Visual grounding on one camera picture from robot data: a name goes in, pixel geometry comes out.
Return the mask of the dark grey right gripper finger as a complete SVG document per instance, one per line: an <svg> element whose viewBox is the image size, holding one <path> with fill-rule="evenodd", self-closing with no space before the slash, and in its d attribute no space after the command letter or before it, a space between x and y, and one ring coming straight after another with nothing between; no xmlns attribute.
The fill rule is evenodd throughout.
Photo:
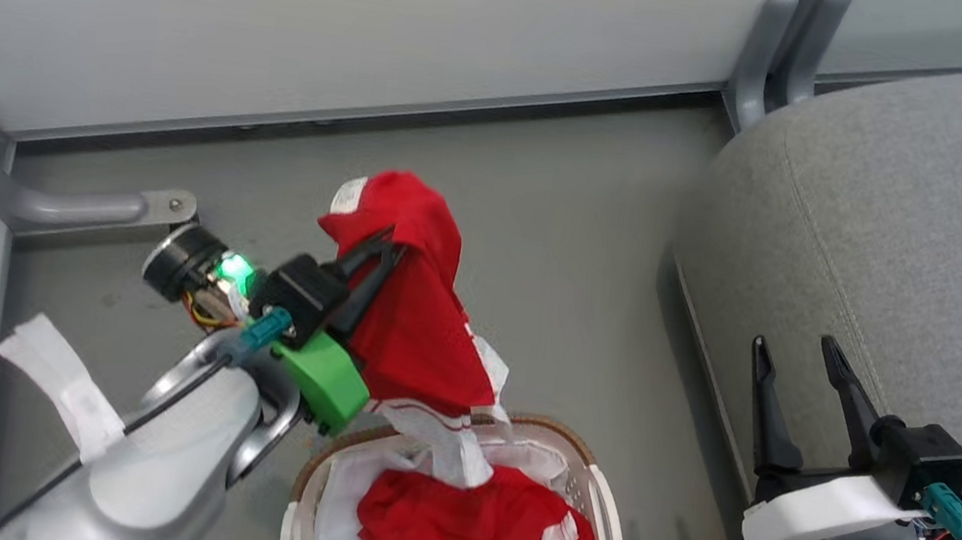
<svg viewBox="0 0 962 540"><path fill-rule="evenodd" d="M838 394L845 421L844 428L849 436L848 466L852 469L868 470L876 461L878 448L871 436L872 427L881 416L874 409L862 381L854 373L837 338L833 335L822 336L820 348L828 383Z"/></svg>
<svg viewBox="0 0 962 540"><path fill-rule="evenodd" d="M803 468L802 454L785 425L775 388L776 370L762 335L752 343L753 464L757 476L794 475Z"/></svg>

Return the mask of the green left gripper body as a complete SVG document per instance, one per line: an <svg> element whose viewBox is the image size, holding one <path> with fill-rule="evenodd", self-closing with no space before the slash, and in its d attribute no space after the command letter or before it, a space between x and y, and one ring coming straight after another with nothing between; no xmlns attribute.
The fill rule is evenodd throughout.
<svg viewBox="0 0 962 540"><path fill-rule="evenodd" d="M282 341L274 344L279 357L299 387L306 412L325 436L337 436L370 400L361 369L339 341L325 331L315 334L302 347Z"/></svg>

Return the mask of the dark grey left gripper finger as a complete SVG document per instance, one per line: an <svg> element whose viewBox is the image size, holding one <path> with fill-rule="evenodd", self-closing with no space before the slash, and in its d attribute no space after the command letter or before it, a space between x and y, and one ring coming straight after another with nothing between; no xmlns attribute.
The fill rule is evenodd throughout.
<svg viewBox="0 0 962 540"><path fill-rule="evenodd" d="M343 281L384 282L392 268L393 233L393 226L372 233L347 252L341 252L329 263L329 271Z"/></svg>
<svg viewBox="0 0 962 540"><path fill-rule="evenodd" d="M392 246L393 260L391 272L389 272L388 277L384 282L372 282L371 280L365 281L364 283L357 283L351 288L351 293L347 296L347 299L342 303L341 307L335 311L330 320L330 325L328 327L329 335L336 339L340 344L349 345L352 342L353 335L357 333L360 323L363 322L364 315L368 314L368 310L373 306L376 301L377 296L381 294L381 290L384 289L388 278L394 272L395 268L398 267L405 257L406 247L402 246L401 243L394 243Z"/></svg>

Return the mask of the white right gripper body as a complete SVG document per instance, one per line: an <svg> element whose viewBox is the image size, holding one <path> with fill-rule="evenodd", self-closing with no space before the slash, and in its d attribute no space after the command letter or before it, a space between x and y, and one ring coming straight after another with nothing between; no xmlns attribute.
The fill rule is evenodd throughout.
<svg viewBox="0 0 962 540"><path fill-rule="evenodd" d="M866 475L844 476L757 502L744 511L743 540L828 540L923 518L901 508Z"/></svg>

